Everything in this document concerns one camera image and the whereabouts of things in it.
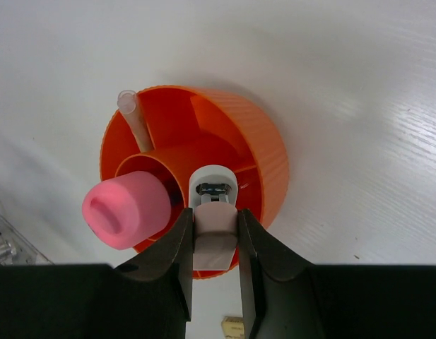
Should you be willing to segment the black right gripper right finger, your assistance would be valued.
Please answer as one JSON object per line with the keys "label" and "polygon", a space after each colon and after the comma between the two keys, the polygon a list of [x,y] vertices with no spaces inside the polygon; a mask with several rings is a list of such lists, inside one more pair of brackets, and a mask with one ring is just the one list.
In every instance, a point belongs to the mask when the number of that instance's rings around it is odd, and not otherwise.
{"label": "black right gripper right finger", "polygon": [[238,213],[247,338],[436,338],[436,266],[313,264]]}

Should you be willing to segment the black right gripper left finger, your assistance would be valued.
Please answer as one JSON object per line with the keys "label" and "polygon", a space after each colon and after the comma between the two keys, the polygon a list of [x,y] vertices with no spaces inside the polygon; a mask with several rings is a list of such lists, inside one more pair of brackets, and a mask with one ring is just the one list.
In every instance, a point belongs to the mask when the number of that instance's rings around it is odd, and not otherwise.
{"label": "black right gripper left finger", "polygon": [[183,338],[193,213],[127,262],[0,266],[0,338]]}

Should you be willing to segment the pink capped clear tube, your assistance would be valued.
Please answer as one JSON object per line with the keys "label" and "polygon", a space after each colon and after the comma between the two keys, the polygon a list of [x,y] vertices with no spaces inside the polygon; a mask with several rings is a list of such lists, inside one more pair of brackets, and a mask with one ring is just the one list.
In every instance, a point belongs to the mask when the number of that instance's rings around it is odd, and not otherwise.
{"label": "pink capped clear tube", "polygon": [[153,174],[131,172],[94,186],[82,203],[85,222],[113,249],[136,246],[165,229],[172,212],[170,196]]}

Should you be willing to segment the pale pink eraser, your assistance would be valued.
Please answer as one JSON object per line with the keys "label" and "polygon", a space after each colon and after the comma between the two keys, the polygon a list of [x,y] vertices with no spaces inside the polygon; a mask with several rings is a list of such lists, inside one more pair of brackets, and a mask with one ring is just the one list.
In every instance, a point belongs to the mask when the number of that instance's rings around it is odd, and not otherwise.
{"label": "pale pink eraser", "polygon": [[194,209],[193,269],[228,270],[237,246],[237,209],[210,202]]}

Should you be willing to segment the green correction tape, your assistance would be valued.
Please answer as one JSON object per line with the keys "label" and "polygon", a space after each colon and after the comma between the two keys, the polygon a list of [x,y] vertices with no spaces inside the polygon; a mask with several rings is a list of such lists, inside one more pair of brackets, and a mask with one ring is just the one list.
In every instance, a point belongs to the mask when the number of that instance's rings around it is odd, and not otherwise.
{"label": "green correction tape", "polygon": [[236,206],[238,183],[235,173],[221,165],[197,169],[189,179],[189,208],[210,202],[225,202]]}

